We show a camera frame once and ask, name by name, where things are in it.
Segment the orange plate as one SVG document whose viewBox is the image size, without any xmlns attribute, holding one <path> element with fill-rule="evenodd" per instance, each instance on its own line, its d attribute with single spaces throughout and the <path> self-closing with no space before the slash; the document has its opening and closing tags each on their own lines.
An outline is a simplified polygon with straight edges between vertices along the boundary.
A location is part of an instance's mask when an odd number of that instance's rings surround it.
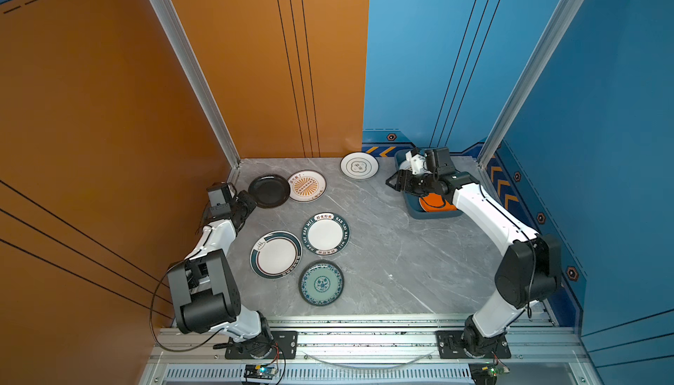
<svg viewBox="0 0 674 385">
<path fill-rule="evenodd" d="M 446 213 L 457 211 L 454 204 L 447 201 L 443 196 L 430 193 L 419 198 L 419 205 L 426 213 Z"/>
</svg>

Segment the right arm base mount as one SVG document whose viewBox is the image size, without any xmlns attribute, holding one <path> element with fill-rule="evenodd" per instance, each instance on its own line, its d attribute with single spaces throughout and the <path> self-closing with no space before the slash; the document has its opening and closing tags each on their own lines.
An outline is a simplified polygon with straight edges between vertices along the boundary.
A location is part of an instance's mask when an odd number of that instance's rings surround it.
<svg viewBox="0 0 674 385">
<path fill-rule="evenodd" d="M 439 355 L 449 359 L 489 359 L 508 360 L 512 358 L 506 335 L 484 338 L 471 332 L 459 330 L 438 331 L 435 333 Z"/>
</svg>

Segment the hao shi wei plate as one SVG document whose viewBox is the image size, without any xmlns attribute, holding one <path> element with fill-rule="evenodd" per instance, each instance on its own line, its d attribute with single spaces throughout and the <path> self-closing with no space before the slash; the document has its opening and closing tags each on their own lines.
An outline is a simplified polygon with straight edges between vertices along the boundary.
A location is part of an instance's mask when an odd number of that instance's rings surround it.
<svg viewBox="0 0 674 385">
<path fill-rule="evenodd" d="M 323 212 L 312 216 L 304 225 L 301 240 L 305 248 L 319 256 L 341 252 L 349 243 L 350 226 L 340 215 Z"/>
</svg>

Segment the green circuit board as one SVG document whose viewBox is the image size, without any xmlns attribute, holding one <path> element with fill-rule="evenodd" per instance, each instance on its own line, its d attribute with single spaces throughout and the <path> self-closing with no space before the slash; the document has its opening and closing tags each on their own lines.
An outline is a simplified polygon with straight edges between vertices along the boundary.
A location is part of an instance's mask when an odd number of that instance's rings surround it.
<svg viewBox="0 0 674 385">
<path fill-rule="evenodd" d="M 272 365 L 246 365 L 242 381 L 246 384 L 272 384 L 280 378 L 279 368 Z"/>
<path fill-rule="evenodd" d="M 498 378 L 510 374 L 510 368 L 500 365 L 469 365 L 475 385 L 496 385 Z"/>
</svg>

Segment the far sunburst pattern plate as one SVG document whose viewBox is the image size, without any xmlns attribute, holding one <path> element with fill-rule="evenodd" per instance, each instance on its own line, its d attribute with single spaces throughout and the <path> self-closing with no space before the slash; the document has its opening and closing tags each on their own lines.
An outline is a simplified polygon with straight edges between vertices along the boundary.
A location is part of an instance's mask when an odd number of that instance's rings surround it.
<svg viewBox="0 0 674 385">
<path fill-rule="evenodd" d="M 295 202 L 315 202 L 326 191 L 326 179 L 319 172 L 303 170 L 288 179 L 290 198 Z"/>
</svg>

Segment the black plate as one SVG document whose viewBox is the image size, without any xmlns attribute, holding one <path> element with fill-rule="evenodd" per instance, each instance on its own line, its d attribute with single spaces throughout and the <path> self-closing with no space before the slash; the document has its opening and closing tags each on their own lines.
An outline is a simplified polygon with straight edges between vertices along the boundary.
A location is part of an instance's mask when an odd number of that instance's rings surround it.
<svg viewBox="0 0 674 385">
<path fill-rule="evenodd" d="M 255 178 L 247 191 L 255 199 L 258 207 L 274 209 L 287 202 L 291 187 L 286 178 L 278 174 L 267 174 Z"/>
</svg>

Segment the left green circuit board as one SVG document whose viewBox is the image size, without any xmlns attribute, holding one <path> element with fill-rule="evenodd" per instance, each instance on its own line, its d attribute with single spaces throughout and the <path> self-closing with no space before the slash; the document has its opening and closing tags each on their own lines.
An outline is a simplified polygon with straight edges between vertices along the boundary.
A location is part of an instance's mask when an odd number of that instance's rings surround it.
<svg viewBox="0 0 674 385">
<path fill-rule="evenodd" d="M 272 384 L 280 378 L 279 368 L 272 365 L 246 365 L 242 381 L 246 384 Z"/>
</svg>

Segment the teal floral pattern plate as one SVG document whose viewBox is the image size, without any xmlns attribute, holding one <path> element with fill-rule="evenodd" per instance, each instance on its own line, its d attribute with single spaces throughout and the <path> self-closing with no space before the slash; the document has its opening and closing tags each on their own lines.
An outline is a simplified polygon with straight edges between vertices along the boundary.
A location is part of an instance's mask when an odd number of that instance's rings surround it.
<svg viewBox="0 0 674 385">
<path fill-rule="evenodd" d="M 345 288 L 342 269 L 327 260 L 318 260 L 301 274 L 298 289 L 303 299 L 312 306 L 323 307 L 336 302 Z"/>
</svg>

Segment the right green circuit board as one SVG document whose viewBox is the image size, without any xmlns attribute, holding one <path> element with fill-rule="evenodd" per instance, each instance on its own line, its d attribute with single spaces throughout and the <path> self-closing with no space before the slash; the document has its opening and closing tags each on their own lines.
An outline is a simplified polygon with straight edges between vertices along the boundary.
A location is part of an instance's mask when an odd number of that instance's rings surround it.
<svg viewBox="0 0 674 385">
<path fill-rule="evenodd" d="M 510 368 L 500 365 L 469 365 L 475 385 L 496 385 L 498 378 L 510 374 Z"/>
</svg>

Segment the green red rimmed plate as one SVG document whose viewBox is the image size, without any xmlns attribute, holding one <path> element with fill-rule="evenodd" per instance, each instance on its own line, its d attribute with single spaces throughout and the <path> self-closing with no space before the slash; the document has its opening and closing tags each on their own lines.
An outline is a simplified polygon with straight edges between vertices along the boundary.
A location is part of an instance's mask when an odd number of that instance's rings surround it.
<svg viewBox="0 0 674 385">
<path fill-rule="evenodd" d="M 273 231 L 256 241 L 250 253 L 250 265 L 263 279 L 280 279 L 299 265 L 302 250 L 299 239 L 291 232 Z"/>
</svg>

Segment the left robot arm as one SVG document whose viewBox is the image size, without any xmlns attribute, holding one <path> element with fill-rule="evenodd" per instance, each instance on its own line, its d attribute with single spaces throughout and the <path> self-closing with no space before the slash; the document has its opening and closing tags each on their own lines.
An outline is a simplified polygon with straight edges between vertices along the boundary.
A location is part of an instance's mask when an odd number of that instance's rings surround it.
<svg viewBox="0 0 674 385">
<path fill-rule="evenodd" d="M 236 343 L 263 334 L 262 315 L 242 304 L 226 257 L 256 208 L 246 191 L 231 183 L 207 189 L 201 237 L 195 248 L 167 272 L 177 327 L 183 334 L 225 334 Z"/>
</svg>

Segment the white clover pattern plate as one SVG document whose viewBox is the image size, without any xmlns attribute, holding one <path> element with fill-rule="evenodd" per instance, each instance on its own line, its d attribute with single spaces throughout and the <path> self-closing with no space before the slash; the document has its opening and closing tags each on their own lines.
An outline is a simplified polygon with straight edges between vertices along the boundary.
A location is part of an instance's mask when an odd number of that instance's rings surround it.
<svg viewBox="0 0 674 385">
<path fill-rule="evenodd" d="M 350 179 L 366 180 L 377 174 L 379 163 L 369 153 L 353 152 L 341 160 L 340 169 Z"/>
</svg>

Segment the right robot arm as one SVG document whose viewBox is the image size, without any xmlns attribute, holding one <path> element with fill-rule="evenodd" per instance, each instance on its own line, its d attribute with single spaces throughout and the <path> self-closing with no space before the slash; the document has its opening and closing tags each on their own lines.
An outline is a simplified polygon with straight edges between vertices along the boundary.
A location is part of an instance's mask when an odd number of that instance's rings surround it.
<svg viewBox="0 0 674 385">
<path fill-rule="evenodd" d="M 480 227 L 500 251 L 496 291 L 466 320 L 466 343 L 478 346 L 503 336 L 532 304 L 561 288 L 561 246 L 556 239 L 542 236 L 508 213 L 476 177 L 456 169 L 447 148 L 408 151 L 386 184 L 418 198 L 439 195 Z"/>
</svg>

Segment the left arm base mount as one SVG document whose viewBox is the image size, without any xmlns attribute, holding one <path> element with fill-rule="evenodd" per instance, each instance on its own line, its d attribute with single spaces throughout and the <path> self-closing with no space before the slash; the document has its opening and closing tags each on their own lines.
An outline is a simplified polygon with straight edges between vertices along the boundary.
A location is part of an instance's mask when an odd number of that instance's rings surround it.
<svg viewBox="0 0 674 385">
<path fill-rule="evenodd" d="M 227 360 L 272 360 L 277 357 L 294 360 L 298 349 L 297 331 L 273 331 L 271 337 L 261 335 L 259 338 L 244 343 L 229 343 L 226 348 Z"/>
</svg>

